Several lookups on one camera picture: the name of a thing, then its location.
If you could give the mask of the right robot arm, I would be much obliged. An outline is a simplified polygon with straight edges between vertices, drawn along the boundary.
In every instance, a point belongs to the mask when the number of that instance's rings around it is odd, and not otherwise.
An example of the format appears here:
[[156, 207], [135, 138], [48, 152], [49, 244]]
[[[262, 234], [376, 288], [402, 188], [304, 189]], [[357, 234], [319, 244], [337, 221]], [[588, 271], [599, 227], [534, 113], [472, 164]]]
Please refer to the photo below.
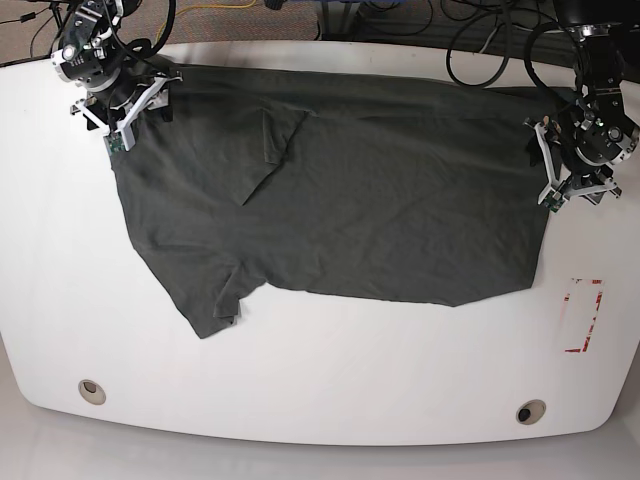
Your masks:
[[74, 1], [50, 54], [58, 76], [86, 91], [70, 113], [82, 115], [89, 131], [100, 132], [111, 153], [133, 148], [134, 122], [142, 112], [156, 111], [162, 121], [173, 120], [171, 84], [182, 79], [176, 65], [159, 55], [174, 25], [175, 1], [168, 3], [157, 40], [120, 38], [123, 19], [140, 5], [139, 1]]

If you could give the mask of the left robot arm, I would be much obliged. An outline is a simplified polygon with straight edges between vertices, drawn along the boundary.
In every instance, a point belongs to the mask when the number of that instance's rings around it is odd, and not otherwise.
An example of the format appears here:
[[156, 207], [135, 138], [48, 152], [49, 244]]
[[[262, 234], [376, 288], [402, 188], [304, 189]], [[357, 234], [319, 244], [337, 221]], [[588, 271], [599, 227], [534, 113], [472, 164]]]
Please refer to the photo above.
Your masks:
[[[639, 126], [625, 112], [621, 82], [628, 67], [639, 65], [639, 4], [636, 1], [557, 1], [554, 20], [528, 36], [523, 62], [537, 89], [554, 111], [528, 125], [534, 136], [528, 150], [533, 164], [545, 167], [547, 184], [539, 204], [557, 212], [572, 198], [593, 205], [605, 194], [620, 197], [615, 165], [639, 147]], [[559, 30], [574, 43], [575, 90], [565, 99], [536, 74], [531, 53], [544, 33]]]

